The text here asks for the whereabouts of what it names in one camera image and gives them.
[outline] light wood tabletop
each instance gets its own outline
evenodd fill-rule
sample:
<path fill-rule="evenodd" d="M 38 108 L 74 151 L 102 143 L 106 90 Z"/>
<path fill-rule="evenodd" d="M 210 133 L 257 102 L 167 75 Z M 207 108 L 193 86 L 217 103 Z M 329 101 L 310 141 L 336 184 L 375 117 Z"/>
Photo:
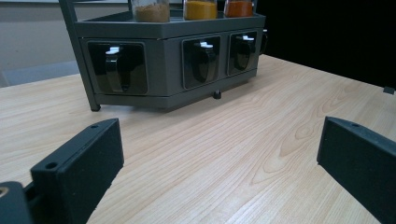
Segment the light wood tabletop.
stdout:
<path fill-rule="evenodd" d="M 261 56 L 258 75 L 172 111 L 102 105 L 79 75 L 0 89 L 0 182 L 91 124 L 119 118 L 124 167 L 90 223 L 377 223 L 317 154 L 324 118 L 396 141 L 396 96 Z"/>

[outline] seasoning box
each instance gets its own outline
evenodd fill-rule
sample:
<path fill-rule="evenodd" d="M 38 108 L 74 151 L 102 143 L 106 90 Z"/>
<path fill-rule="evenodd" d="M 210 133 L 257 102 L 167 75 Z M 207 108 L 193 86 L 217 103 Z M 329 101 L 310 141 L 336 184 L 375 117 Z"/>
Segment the seasoning box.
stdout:
<path fill-rule="evenodd" d="M 134 19 L 142 22 L 169 22 L 169 0 L 132 0 Z"/>
<path fill-rule="evenodd" d="M 214 20 L 218 17 L 217 0 L 184 0 L 184 20 Z"/>
<path fill-rule="evenodd" d="M 228 18 L 253 16 L 251 0 L 227 0 L 224 6 L 224 16 Z"/>

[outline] orange powder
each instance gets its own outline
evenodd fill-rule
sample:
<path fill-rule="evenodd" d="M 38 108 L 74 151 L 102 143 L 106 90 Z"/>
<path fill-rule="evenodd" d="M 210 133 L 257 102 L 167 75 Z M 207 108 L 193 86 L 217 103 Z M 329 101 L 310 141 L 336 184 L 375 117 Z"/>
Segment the orange powder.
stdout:
<path fill-rule="evenodd" d="M 218 16 L 216 3 L 186 1 L 184 3 L 184 19 L 188 21 L 214 20 Z"/>
<path fill-rule="evenodd" d="M 249 1 L 230 1 L 224 8 L 224 15 L 226 17 L 251 17 L 253 16 L 253 6 Z"/>

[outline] black spice rack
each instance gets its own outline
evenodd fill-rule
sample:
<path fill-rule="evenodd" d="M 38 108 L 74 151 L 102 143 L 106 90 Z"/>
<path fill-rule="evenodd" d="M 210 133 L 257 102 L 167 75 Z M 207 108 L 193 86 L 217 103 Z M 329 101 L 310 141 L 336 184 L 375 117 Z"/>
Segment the black spice rack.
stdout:
<path fill-rule="evenodd" d="M 79 21 L 60 0 L 91 110 L 100 105 L 169 108 L 194 102 L 256 76 L 265 17 L 135 22 L 125 12 Z"/>

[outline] red spice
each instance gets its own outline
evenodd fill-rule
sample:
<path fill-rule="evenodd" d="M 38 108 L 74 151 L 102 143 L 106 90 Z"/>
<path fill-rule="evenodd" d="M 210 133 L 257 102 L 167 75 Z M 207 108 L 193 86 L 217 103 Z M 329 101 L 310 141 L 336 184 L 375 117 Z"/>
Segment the red spice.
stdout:
<path fill-rule="evenodd" d="M 250 1 L 228 1 L 224 8 L 226 17 L 251 17 L 253 5 Z"/>

